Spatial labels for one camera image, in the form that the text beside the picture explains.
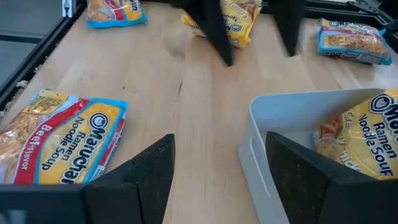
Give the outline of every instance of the maruchan ramen package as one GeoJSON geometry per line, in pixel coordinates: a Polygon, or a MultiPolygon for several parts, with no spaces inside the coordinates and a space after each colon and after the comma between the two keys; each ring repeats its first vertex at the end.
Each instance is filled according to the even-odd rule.
{"type": "Polygon", "coordinates": [[[318,52],[363,63],[390,65],[392,56],[382,35],[364,24],[319,20],[318,52]]]}
{"type": "Polygon", "coordinates": [[[317,151],[379,180],[398,178],[398,90],[387,90],[322,124],[317,151]]]}
{"type": "MultiPolygon", "coordinates": [[[[235,47],[243,48],[250,42],[249,33],[261,10],[262,0],[221,0],[226,30],[235,47]]],[[[195,21],[184,12],[182,22],[196,35],[205,36],[195,21]]]]}
{"type": "Polygon", "coordinates": [[[0,184],[79,184],[100,176],[127,103],[42,90],[0,132],[0,184]]]}
{"type": "Polygon", "coordinates": [[[87,0],[87,26],[107,28],[147,22],[138,0],[87,0]]]}

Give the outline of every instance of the chicken flavor ramen package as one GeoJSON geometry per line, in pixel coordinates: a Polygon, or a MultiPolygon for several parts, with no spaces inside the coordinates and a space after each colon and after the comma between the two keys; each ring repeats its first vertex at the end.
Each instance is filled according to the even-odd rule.
{"type": "Polygon", "coordinates": [[[378,65],[390,65],[392,56],[382,37],[384,30],[364,24],[319,20],[318,52],[378,65]]]}
{"type": "Polygon", "coordinates": [[[87,0],[87,26],[107,28],[147,22],[138,0],[87,0]]]}
{"type": "Polygon", "coordinates": [[[0,184],[80,184],[105,170],[127,103],[42,90],[0,132],[0,184]]]}
{"type": "Polygon", "coordinates": [[[317,151],[379,180],[398,178],[398,90],[387,90],[322,124],[317,151]]]}
{"type": "MultiPolygon", "coordinates": [[[[221,0],[227,34],[235,47],[243,48],[250,42],[249,33],[260,13],[261,2],[262,0],[221,0]]],[[[181,20],[192,28],[194,34],[205,36],[187,13],[183,13],[181,20]]]]}

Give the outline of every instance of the maruchan logo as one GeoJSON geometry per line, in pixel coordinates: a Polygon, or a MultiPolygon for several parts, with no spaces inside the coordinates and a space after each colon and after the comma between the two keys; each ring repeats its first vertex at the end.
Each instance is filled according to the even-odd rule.
{"type": "Polygon", "coordinates": [[[133,10],[133,11],[136,11],[136,10],[138,10],[138,5],[137,5],[137,2],[135,2],[135,0],[130,0],[130,4],[131,4],[131,9],[133,10]]]}
{"type": "Polygon", "coordinates": [[[75,184],[83,170],[87,169],[91,156],[106,136],[109,118],[103,113],[94,113],[88,119],[88,124],[91,127],[90,133],[85,138],[83,147],[63,173],[61,184],[75,184]]]}
{"type": "Polygon", "coordinates": [[[371,100],[369,110],[383,115],[384,124],[394,136],[394,142],[398,144],[398,103],[395,99],[387,94],[380,94],[371,100]]]}
{"type": "Polygon", "coordinates": [[[90,116],[90,126],[95,129],[106,128],[109,124],[109,118],[103,113],[95,113],[90,116]]]}
{"type": "Polygon", "coordinates": [[[227,28],[227,30],[236,32],[236,31],[240,31],[242,29],[242,26],[237,25],[237,24],[232,24],[232,25],[226,26],[226,28],[227,28]]]}
{"type": "Polygon", "coordinates": [[[331,26],[331,27],[338,27],[338,25],[339,25],[339,22],[337,22],[337,21],[330,21],[329,22],[329,26],[331,26]]]}
{"type": "Polygon", "coordinates": [[[393,98],[387,94],[381,94],[371,100],[370,110],[372,113],[383,113],[393,104],[393,98]]]}

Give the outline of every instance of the black metal frame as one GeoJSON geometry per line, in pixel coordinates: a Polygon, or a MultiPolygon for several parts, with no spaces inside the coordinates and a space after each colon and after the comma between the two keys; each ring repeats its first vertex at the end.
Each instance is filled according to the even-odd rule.
{"type": "Polygon", "coordinates": [[[73,23],[80,17],[86,8],[86,2],[80,1],[76,7],[76,13],[73,18],[62,18],[49,34],[40,39],[36,36],[16,36],[16,34],[0,34],[0,40],[13,42],[33,43],[37,46],[24,59],[24,61],[15,69],[14,73],[2,84],[0,84],[0,110],[3,110],[8,101],[17,93],[17,83],[23,80],[30,81],[35,75],[35,69],[45,62],[45,59],[51,54],[57,44],[62,40],[73,23]]]}

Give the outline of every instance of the noodle image on package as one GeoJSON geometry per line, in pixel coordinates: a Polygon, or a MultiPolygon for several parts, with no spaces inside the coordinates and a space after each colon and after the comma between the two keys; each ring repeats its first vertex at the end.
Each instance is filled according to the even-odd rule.
{"type": "Polygon", "coordinates": [[[365,24],[319,20],[318,52],[348,60],[376,65],[390,65],[392,56],[383,34],[365,24]]]}
{"type": "Polygon", "coordinates": [[[80,184],[118,146],[127,103],[39,91],[0,132],[0,184],[80,184]]]}
{"type": "Polygon", "coordinates": [[[87,26],[107,28],[147,22],[138,0],[88,0],[87,26]]]}

